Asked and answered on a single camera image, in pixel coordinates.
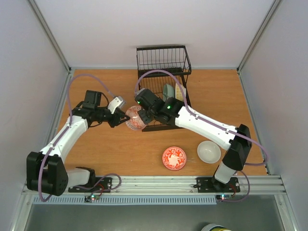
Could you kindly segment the mint green ceramic bowl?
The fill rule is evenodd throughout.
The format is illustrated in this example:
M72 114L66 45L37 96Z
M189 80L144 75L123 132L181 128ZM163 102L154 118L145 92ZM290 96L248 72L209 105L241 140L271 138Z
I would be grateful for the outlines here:
M165 84L163 86L163 101L166 101L171 97L175 97L175 90L171 85Z

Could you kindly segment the sun pattern ceramic bowl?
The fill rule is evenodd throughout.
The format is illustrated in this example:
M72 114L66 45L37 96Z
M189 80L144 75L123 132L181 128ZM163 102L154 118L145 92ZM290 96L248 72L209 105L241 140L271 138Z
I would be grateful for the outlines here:
M186 97L186 88L182 84L175 85L175 98L180 101L184 101Z

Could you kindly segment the black wire dish rack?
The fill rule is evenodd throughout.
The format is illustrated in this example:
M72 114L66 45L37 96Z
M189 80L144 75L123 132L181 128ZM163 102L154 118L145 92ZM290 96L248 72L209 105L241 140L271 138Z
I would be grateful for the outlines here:
M163 86L182 84L186 88L184 103L191 105L187 79L192 73L192 65L185 45L156 45L136 48L138 80L135 92L149 89L163 99ZM152 121L144 132L177 129L177 126Z

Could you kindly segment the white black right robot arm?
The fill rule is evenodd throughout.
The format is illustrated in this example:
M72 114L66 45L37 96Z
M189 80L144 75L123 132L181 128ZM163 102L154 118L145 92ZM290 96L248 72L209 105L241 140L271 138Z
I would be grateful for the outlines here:
M174 97L162 100L149 89L136 92L135 101L141 106L138 114L144 124L155 120L162 124L186 128L226 150L210 182L215 192L228 188L233 174L243 169L252 148L247 126L223 125Z

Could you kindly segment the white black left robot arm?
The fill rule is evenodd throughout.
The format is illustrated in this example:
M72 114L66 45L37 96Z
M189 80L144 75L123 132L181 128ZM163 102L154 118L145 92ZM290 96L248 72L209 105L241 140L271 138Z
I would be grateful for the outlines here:
M65 125L39 152L30 152L26 158L26 186L39 194L60 196L68 188L93 191L99 180L94 169L76 167L66 170L65 159L77 140L89 128L104 122L114 128L130 117L121 108L125 101L115 96L105 107L100 106L102 92L87 90L85 99L70 112Z

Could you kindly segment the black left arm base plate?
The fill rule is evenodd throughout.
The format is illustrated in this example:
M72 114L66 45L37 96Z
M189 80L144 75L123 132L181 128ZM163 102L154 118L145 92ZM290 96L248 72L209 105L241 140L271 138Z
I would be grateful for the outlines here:
M91 188L91 189L88 189L90 186L93 186L95 183L97 183L97 181L100 179L100 177L96 177L95 178L95 181L93 182L93 184L87 184L87 185L82 185L82 188L80 187L70 187L68 188L68 192L69 193L92 193L94 191L101 191L103 188L104 188L104 192L110 192L111 190L111 187L113 186L113 183L112 183L112 178L111 177L106 177L102 180L99 181L99 183Z

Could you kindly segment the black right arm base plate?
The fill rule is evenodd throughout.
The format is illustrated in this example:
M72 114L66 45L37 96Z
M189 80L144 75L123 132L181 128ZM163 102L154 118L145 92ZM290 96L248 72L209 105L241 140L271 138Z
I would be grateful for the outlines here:
M193 187L199 193L239 193L241 191L236 177L231 177L227 184L221 183L213 177L197 177Z

